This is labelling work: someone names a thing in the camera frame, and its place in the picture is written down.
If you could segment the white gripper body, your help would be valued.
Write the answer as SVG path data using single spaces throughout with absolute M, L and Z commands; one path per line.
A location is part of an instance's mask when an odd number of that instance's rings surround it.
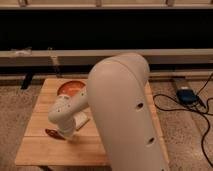
M 64 123 L 58 124 L 57 132 L 66 140 L 71 140 L 73 138 L 75 130 L 76 122 L 74 119 L 71 119 Z

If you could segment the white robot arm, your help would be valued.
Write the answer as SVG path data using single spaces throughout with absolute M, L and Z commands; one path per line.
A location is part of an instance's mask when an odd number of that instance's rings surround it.
M 90 108 L 112 171 L 169 171 L 145 96 L 149 65 L 137 53 L 98 62 L 86 86 L 57 97 L 48 119 L 70 140 L 74 115 Z

